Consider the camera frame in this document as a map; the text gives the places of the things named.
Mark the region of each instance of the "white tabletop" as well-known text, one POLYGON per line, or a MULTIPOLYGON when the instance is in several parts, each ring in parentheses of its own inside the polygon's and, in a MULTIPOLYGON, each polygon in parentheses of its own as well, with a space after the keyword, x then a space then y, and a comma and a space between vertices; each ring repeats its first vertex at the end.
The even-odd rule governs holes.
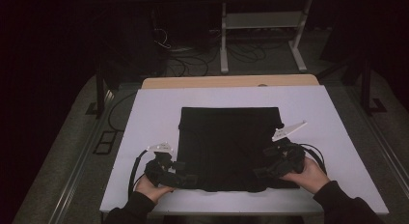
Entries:
MULTIPOLYGON (((308 124, 289 136, 314 145, 325 157, 328 176, 351 197, 361 197, 377 213, 388 213, 323 86, 144 89, 135 98, 123 140, 100 207, 123 207, 135 158, 149 145, 168 142, 177 157, 181 107, 279 107, 286 126, 308 124)), ((136 178, 154 158, 146 153, 136 178)), ((260 193, 176 190, 153 214, 306 214, 322 212, 304 189, 267 188, 260 193)))

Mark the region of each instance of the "black cable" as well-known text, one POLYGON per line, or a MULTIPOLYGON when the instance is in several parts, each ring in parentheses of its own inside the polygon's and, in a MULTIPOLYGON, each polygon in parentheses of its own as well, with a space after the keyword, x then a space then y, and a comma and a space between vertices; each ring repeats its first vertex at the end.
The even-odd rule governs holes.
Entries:
POLYGON ((313 145, 309 145, 309 144, 300 144, 300 145, 304 148, 304 150, 307 153, 309 153, 315 159, 316 163, 318 163, 318 165, 322 169, 322 171, 325 174, 327 174, 327 170, 325 168, 324 156, 322 155, 321 151, 318 148, 314 147, 313 145), (319 158, 318 155, 314 151, 309 150, 309 149, 305 148, 304 146, 308 146, 308 147, 311 147, 311 148, 315 149, 320 154, 321 158, 319 158))
POLYGON ((130 196, 132 195, 133 192, 133 187, 135 184, 135 174, 136 174, 136 170, 138 169, 139 166, 139 162, 141 162, 141 158, 142 156, 147 153, 148 151, 144 150, 143 152, 141 152, 141 154, 136 157, 135 159, 135 163, 133 164, 132 167, 132 172, 130 173, 130 178, 129 178, 129 184, 128 184, 128 198, 130 198, 130 196))
POLYGON ((134 93, 132 93, 132 94, 130 94, 130 95, 128 95, 128 96, 122 98, 121 100, 119 100, 119 101, 112 107, 112 109, 111 109, 111 111, 109 112, 109 115, 108 115, 108 125, 109 125, 113 130, 115 130, 115 131, 117 131, 117 132, 124 132, 124 129, 118 129, 118 128, 115 128, 115 127, 112 125, 112 123, 111 123, 112 113, 114 112, 115 108, 116 108, 119 104, 121 104, 121 103, 122 103, 124 100, 126 100, 127 98, 130 98, 130 97, 136 95, 136 93, 137 93, 137 92, 134 92, 134 93))

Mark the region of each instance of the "person's left hand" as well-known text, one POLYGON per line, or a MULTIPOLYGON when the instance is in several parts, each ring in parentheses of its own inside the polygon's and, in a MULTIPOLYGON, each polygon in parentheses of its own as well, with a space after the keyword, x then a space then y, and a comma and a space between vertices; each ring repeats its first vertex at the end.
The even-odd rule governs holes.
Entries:
POLYGON ((175 189, 169 186, 155 187, 150 180, 144 175, 136 184, 135 191, 140 192, 151 199, 155 204, 163 195, 172 192, 175 189))

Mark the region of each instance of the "black sleeve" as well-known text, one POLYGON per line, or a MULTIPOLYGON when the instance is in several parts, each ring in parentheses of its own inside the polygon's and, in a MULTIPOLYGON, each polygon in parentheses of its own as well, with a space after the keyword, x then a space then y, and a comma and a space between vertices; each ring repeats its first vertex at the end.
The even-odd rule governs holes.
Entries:
POLYGON ((140 224, 147 222, 147 215, 153 210, 154 202, 139 192, 133 192, 126 205, 108 213, 104 224, 140 224))
POLYGON ((350 198, 337 182, 328 182, 315 195, 322 206, 325 224, 378 224, 384 223, 361 198, 350 198))

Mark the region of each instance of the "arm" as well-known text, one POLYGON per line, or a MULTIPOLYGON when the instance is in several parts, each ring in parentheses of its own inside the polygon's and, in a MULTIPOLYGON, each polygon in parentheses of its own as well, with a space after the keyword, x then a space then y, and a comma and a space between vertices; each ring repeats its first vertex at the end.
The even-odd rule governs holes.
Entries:
POLYGON ((324 209, 326 224, 383 223, 364 200, 348 197, 338 183, 331 182, 312 159, 305 158, 301 174, 288 173, 282 179, 296 182, 315 194, 314 199, 324 209))
POLYGON ((173 190, 168 186, 155 187, 146 176, 143 176, 126 205, 122 209, 111 210, 104 224, 146 223, 148 213, 153 210, 159 198, 173 190))

